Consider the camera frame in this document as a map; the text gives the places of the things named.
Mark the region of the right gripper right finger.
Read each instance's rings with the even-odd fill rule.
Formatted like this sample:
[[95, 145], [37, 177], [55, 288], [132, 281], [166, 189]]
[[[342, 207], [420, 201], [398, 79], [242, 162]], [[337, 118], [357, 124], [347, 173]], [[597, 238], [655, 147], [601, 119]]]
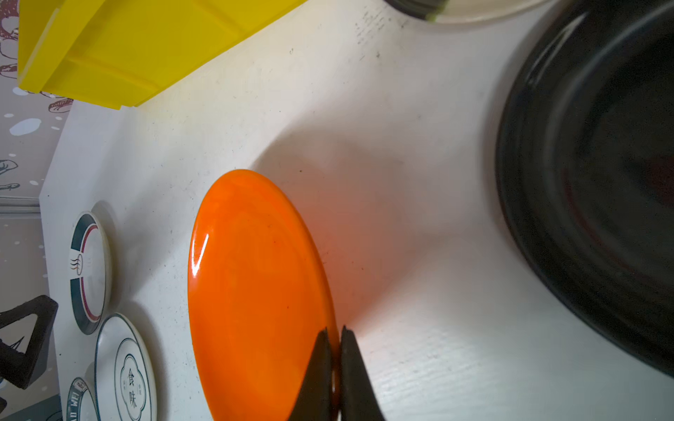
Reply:
[[343, 421], [384, 421], [356, 335], [347, 326], [342, 328], [340, 386]]

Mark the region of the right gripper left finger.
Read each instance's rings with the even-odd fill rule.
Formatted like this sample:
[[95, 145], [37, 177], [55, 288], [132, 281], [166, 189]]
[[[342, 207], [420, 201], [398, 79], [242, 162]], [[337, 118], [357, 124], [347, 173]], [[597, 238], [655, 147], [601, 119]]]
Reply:
[[332, 350], [328, 330], [320, 331], [314, 342], [296, 403], [289, 421], [332, 419]]

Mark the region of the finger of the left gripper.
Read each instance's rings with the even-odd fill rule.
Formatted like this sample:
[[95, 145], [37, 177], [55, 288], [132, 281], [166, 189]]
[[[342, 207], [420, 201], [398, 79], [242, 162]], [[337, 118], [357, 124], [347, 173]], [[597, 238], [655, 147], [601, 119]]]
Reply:
[[5, 328], [29, 316], [35, 324], [24, 352], [1, 342], [1, 377], [19, 389], [27, 389], [47, 369], [49, 340], [58, 312], [58, 303], [47, 295], [37, 296], [11, 310], [1, 312]]

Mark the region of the orange plate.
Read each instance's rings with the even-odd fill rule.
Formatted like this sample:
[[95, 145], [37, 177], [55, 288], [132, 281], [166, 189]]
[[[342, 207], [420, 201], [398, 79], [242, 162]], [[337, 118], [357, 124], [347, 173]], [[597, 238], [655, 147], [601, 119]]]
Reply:
[[200, 382], [216, 420], [286, 420], [317, 335], [339, 334], [312, 236], [263, 175], [234, 170], [205, 195], [187, 298]]

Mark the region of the green lettered plate under arm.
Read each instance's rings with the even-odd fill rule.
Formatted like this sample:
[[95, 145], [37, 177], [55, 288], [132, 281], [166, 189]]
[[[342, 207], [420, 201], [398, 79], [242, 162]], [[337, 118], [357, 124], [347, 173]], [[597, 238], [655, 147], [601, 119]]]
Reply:
[[70, 384], [63, 411], [66, 421], [99, 421], [98, 408], [86, 380], [76, 377]]

